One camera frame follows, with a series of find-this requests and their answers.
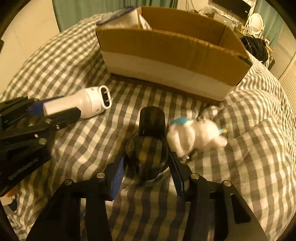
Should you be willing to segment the green curtain right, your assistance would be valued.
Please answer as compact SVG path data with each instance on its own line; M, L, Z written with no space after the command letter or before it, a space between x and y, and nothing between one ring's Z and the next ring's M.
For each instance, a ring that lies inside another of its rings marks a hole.
M262 34L263 39L269 39L269 46L274 47L278 42L284 21L277 11L264 0L257 0L254 13L261 15L265 25Z

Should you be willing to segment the white oval mirror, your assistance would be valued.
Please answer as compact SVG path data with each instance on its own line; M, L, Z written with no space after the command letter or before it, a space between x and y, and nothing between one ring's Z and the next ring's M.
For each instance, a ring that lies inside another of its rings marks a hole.
M247 20L247 26L251 28L253 35L260 35L264 30L262 16L258 13L253 13Z

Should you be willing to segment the grey checkered duvet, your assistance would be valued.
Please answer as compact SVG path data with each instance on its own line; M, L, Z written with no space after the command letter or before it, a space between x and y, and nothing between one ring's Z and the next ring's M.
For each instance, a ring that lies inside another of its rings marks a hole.
M1 100L46 99L104 84L113 97L110 110L62 132L52 159L18 184L18 208L8 218L19 239L26 239L65 179L87 180L114 160L123 140L137 131L140 110L150 105L160 107L167 120L202 116L227 130L224 149L198 150L188 166L209 181L230 180L267 238L278 239L295 214L295 119L279 81L253 59L229 96L205 108L186 94L110 74L95 35L100 19L92 16L53 37L1 92Z

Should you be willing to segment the white plush panda toy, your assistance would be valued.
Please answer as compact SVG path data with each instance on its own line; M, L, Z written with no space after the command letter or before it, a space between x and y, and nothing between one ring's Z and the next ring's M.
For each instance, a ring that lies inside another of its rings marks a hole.
M166 140L179 158L189 159L194 149L224 148L228 141L225 130L207 118L177 118L169 124Z

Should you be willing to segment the white louvered wardrobe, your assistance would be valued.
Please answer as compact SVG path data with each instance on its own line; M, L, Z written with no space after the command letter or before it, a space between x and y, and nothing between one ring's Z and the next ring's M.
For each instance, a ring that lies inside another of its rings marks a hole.
M295 62L280 80L281 86L283 87L284 92L287 95L287 98L292 107L292 111L295 114L296 110L296 72L295 72Z

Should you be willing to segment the black wall television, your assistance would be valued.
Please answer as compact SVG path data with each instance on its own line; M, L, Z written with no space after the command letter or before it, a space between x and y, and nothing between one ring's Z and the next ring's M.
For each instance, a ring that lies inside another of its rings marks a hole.
M251 6L243 0L212 0L212 3L227 9L245 21L251 9Z

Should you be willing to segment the brown cardboard box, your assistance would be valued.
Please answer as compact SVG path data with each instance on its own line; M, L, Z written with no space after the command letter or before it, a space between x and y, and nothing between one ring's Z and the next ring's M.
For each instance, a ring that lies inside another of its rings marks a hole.
M96 28L109 72L221 102L252 61L228 26L188 11L142 6L139 27Z

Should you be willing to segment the white electric shaver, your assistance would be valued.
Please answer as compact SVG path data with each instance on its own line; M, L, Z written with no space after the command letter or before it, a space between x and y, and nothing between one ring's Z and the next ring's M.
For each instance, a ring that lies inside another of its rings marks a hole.
M59 97L43 103L45 116L67 109L78 108L81 118L90 118L111 108L113 98L106 85L88 87L77 91L73 95Z

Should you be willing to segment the black clothes on chair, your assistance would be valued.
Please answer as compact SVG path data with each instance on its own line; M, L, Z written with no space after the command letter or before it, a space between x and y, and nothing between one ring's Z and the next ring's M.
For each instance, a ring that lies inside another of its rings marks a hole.
M257 60L262 64L266 63L268 60L268 51L266 48L266 43L260 38L244 36L241 38L241 42Z

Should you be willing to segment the dark transparent plastic bottle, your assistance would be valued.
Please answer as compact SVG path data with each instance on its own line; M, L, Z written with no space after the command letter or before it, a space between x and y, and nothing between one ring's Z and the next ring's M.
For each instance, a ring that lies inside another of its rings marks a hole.
M166 120L162 109L147 106L140 111L138 132L125 142L126 164L142 181L150 181L169 164Z

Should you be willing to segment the white cylinder dark lid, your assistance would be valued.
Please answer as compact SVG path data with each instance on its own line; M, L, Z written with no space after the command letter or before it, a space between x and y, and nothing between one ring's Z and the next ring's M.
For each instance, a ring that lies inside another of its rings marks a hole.
M121 8L96 23L102 29L130 29L139 27L137 8Z

